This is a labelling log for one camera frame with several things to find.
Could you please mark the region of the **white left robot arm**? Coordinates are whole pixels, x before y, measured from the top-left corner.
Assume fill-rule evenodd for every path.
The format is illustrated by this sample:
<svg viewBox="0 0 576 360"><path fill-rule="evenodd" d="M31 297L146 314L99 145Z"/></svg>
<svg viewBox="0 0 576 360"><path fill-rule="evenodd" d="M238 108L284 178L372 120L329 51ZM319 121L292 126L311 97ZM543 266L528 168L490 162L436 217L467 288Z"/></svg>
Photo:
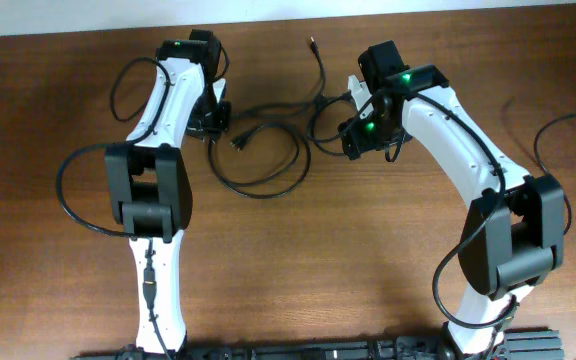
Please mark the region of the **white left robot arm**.
<svg viewBox="0 0 576 360"><path fill-rule="evenodd" d="M136 266L139 325L123 359L179 359L187 328L180 300L180 250L193 197L181 147L186 135L217 139L230 120L222 46L209 30L167 40L138 124L104 154L111 208Z"/></svg>

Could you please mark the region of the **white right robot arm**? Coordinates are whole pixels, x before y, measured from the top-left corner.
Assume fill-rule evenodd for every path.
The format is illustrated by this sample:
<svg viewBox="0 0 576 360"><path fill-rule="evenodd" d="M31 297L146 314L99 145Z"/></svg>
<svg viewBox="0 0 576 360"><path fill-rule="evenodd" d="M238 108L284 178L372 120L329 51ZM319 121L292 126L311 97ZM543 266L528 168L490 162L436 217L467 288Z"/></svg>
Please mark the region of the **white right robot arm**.
<svg viewBox="0 0 576 360"><path fill-rule="evenodd" d="M463 109L432 65L406 65L395 44L370 46L348 89L356 115L340 124L344 154L380 150L388 161L410 139L432 155L468 213L449 252L467 286L433 337L401 337L399 359L560 359L554 330L514 331L521 302L563 262L566 197L551 175L531 175L509 159Z"/></svg>

